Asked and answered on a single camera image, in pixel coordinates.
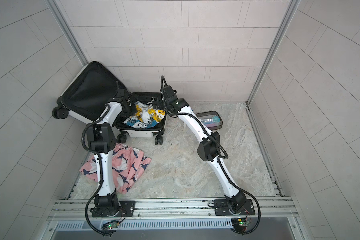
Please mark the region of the yellow blue print garment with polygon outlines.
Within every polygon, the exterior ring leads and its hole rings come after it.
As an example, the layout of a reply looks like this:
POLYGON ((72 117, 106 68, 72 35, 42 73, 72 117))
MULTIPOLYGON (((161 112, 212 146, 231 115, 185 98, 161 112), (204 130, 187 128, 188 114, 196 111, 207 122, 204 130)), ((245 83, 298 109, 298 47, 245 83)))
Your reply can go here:
POLYGON ((159 124, 165 117, 166 112, 160 109, 154 109, 152 104, 136 102, 137 113, 124 120, 124 124, 135 129, 153 128, 159 124))

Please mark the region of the clear black-trimmed toiletry pouch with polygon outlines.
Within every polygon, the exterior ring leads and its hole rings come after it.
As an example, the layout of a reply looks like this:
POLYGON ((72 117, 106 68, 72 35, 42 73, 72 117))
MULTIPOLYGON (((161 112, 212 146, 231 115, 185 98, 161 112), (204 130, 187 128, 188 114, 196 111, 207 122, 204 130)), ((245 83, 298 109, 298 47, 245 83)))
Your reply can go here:
POLYGON ((197 113, 196 116, 211 131, 219 130, 223 126, 223 120, 216 111, 197 113))

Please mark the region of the pink shark print garment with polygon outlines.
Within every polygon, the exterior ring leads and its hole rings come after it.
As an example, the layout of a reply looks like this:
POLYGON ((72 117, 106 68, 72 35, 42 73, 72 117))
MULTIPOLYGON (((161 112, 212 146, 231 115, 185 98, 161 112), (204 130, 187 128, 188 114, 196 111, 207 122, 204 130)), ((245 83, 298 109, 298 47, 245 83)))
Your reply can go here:
POLYGON ((144 156, 144 152, 124 144, 116 144, 107 154, 91 155, 80 169, 80 172, 95 181, 103 180, 99 196, 111 195, 114 192, 126 194, 143 175, 151 163, 151 159, 144 156))

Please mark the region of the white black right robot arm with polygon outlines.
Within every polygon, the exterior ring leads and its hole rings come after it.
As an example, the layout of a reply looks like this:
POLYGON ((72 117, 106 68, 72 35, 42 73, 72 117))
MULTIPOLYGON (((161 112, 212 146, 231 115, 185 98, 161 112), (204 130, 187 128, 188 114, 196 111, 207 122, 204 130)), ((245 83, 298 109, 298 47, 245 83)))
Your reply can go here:
POLYGON ((220 135, 209 130, 197 118, 189 104, 183 98, 177 98, 171 86, 162 84, 161 94, 166 112, 172 117, 179 117, 196 136, 199 142, 197 153, 213 169, 223 188, 230 212, 234 215, 248 214, 245 192, 232 180, 224 164, 223 160, 228 157, 228 154, 220 145, 220 135))

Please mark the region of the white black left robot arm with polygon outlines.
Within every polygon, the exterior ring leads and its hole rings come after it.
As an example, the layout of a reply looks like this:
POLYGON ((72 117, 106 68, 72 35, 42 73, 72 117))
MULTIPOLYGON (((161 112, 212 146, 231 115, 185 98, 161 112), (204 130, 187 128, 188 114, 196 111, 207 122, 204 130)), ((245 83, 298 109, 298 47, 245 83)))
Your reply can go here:
POLYGON ((113 180, 112 155, 117 140, 112 124, 123 110, 122 104, 129 100, 127 90, 118 90, 106 101, 104 111, 92 123, 87 124, 82 134, 82 145, 93 153, 97 164, 98 188, 88 200, 85 215, 92 213, 93 218, 131 217, 134 201, 119 202, 113 180))

